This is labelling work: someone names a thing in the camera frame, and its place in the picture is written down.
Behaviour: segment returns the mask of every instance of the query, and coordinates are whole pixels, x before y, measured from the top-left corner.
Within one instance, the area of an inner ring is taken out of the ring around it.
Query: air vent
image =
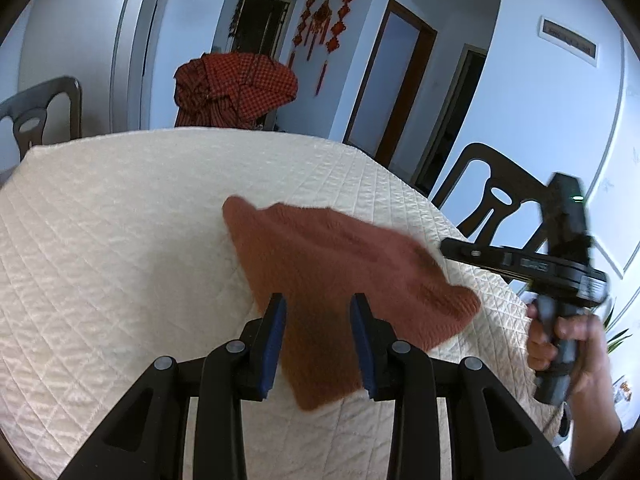
[[[544,16],[540,19],[538,35],[543,40],[561,46],[593,66],[598,65],[598,46],[593,41],[587,40],[580,34],[558,25]]]

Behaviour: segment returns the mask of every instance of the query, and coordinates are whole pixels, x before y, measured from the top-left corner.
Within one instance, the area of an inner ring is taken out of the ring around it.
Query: human hand
[[[527,305],[527,317],[532,319],[527,337],[527,364],[535,371],[543,371],[556,357],[558,349],[549,342],[537,316],[536,305]],[[607,338],[599,318],[593,314],[569,319],[560,317],[555,332],[559,338],[580,342],[578,362],[572,375],[572,397],[603,381],[611,384]]]

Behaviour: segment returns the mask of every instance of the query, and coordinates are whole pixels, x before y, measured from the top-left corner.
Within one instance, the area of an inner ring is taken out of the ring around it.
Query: metal screw
[[[244,351],[245,348],[246,345],[239,339],[234,339],[233,341],[229,341],[226,344],[226,351],[230,354],[239,354],[240,352]]]
[[[407,341],[394,341],[391,345],[391,349],[397,354],[408,354],[411,350],[411,345]]]
[[[469,368],[469,370],[479,370],[482,368],[482,361],[477,357],[467,357],[465,359],[465,366]]]
[[[174,364],[174,361],[169,356],[163,355],[154,361],[154,368],[156,370],[168,370],[172,364]]]

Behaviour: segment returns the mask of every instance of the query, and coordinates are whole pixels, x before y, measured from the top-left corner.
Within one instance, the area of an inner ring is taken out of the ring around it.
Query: brown door frame
[[[398,91],[394,108],[391,111],[391,115],[386,124],[385,133],[382,135],[380,145],[376,151],[375,160],[385,168],[388,168],[389,163],[391,162],[396,146],[398,145],[398,141],[400,140],[400,136],[402,135],[402,131],[404,130],[406,120],[409,117],[411,108],[414,106],[415,97],[420,89],[420,83],[422,82],[424,72],[427,69],[427,63],[429,62],[431,51],[433,49],[433,43],[435,42],[436,35],[438,34],[437,30],[430,27],[409,9],[402,6],[396,0],[389,0],[385,14],[382,17],[382,22],[380,23],[380,28],[378,29],[376,41],[373,44],[371,56],[369,57],[369,62],[367,63],[367,68],[364,72],[360,89],[358,90],[356,102],[353,105],[353,110],[351,111],[351,117],[349,118],[349,124],[343,140],[345,144],[350,144],[349,136],[351,135],[351,129],[353,128],[356,116],[358,115],[364,91],[367,87],[367,82],[369,81],[369,76],[373,69],[376,56],[378,55],[378,49],[380,48],[382,37],[385,33],[386,22],[388,22],[391,13],[394,13],[396,16],[409,23],[412,27],[418,29],[418,39],[415,42],[414,52],[409,60],[409,65],[407,66],[404,74],[400,90]]]

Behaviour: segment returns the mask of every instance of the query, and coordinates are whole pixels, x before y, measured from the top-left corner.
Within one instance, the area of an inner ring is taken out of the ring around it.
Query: striped fabric
[[[175,73],[176,126],[252,130],[256,119],[293,101],[296,75],[264,55],[203,54]]]

